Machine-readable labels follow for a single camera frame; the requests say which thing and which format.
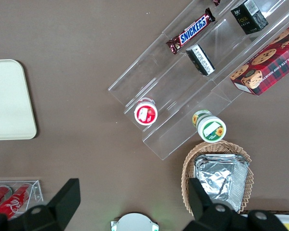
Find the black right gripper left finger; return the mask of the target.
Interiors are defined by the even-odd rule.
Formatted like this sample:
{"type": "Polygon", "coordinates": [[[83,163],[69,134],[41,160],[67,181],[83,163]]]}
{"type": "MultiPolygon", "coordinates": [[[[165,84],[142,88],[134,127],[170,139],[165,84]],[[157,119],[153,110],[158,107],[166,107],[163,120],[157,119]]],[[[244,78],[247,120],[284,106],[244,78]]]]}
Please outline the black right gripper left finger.
{"type": "Polygon", "coordinates": [[[69,179],[47,205],[37,205],[8,220],[0,214],[0,231],[64,231],[81,202],[78,178],[69,179]]]}

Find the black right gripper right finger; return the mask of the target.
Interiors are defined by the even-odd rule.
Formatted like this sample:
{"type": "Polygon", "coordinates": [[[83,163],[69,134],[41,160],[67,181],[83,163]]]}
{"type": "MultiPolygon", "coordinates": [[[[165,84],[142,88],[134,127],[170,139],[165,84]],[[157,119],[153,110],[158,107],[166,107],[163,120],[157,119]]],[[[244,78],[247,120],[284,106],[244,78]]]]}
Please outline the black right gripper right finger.
{"type": "Polygon", "coordinates": [[[272,213],[252,210],[246,217],[228,206],[213,203],[200,181],[190,178],[188,199],[194,220],[185,231],[286,231],[284,224],[272,213]]]}

